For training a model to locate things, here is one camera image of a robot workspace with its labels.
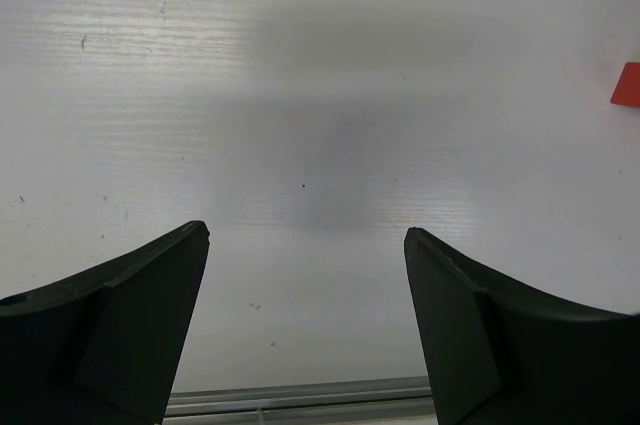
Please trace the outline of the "red block with letter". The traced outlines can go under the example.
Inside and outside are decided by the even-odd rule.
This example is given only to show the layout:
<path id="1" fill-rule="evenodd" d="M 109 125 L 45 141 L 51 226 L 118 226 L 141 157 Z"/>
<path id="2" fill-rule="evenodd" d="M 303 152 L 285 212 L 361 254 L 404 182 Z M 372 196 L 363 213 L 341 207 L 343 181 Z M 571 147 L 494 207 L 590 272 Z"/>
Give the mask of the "red block with letter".
<path id="1" fill-rule="evenodd" d="M 627 62 L 619 76 L 610 102 L 614 105 L 640 108 L 640 63 Z"/>

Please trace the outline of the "aluminium rail front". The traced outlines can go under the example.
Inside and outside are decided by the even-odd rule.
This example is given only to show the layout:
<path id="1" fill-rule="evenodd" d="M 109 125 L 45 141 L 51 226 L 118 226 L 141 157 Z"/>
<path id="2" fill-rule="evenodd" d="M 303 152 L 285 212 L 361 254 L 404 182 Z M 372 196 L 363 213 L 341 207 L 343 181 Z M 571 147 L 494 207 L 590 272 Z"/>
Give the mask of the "aluminium rail front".
<path id="1" fill-rule="evenodd" d="M 434 404 L 425 376 L 307 385 L 271 386 L 216 391 L 174 393 L 165 417 L 238 415 L 257 412 L 354 407 L 364 412 L 376 408 L 431 414 Z"/>

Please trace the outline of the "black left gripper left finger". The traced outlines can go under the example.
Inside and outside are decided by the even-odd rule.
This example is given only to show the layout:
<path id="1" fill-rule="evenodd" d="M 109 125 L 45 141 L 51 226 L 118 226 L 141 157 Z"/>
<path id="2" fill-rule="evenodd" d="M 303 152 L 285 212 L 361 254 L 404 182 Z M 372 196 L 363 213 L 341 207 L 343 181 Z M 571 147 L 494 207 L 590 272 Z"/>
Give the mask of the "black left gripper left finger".
<path id="1" fill-rule="evenodd" d="M 2 423 L 162 423 L 208 250 L 190 221 L 2 299 Z"/>

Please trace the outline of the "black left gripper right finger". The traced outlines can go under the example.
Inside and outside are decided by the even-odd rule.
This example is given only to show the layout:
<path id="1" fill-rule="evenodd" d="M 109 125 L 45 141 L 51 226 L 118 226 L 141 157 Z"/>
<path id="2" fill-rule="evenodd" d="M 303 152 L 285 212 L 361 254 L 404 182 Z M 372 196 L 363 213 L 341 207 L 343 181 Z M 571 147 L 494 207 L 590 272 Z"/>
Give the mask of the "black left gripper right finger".
<path id="1" fill-rule="evenodd" d="M 533 288 L 410 229 L 406 270 L 442 424 L 635 424 L 639 319 Z"/>

